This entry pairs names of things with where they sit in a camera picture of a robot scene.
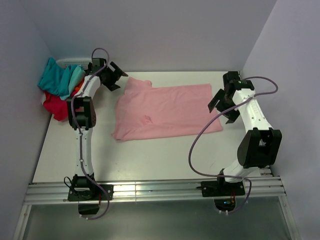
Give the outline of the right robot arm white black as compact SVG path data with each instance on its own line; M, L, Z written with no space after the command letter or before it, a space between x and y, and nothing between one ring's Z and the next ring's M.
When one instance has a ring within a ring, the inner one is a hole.
M244 195L243 179L253 171L275 163L282 133L264 116L250 79L241 79L237 71L225 73L222 79L224 88L215 94L208 109L222 113L229 124L241 118L245 136L237 148L236 160L220 171L213 189L217 196Z

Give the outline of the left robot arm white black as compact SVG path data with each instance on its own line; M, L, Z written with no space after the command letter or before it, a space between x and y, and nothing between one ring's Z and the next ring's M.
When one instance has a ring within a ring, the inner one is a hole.
M93 97L102 85L111 92L119 89L116 82L127 75L113 61L93 58L85 71L84 82L79 91L66 100L68 122L75 132L77 143L75 174L69 180L68 187L70 202L95 200L103 195L95 181L92 164L91 141L97 122Z

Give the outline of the pink t shirt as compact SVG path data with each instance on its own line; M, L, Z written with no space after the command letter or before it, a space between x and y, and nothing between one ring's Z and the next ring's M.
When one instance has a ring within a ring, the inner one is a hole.
M115 105L117 141L197 135L217 115L209 112L210 84L153 87L130 77Z

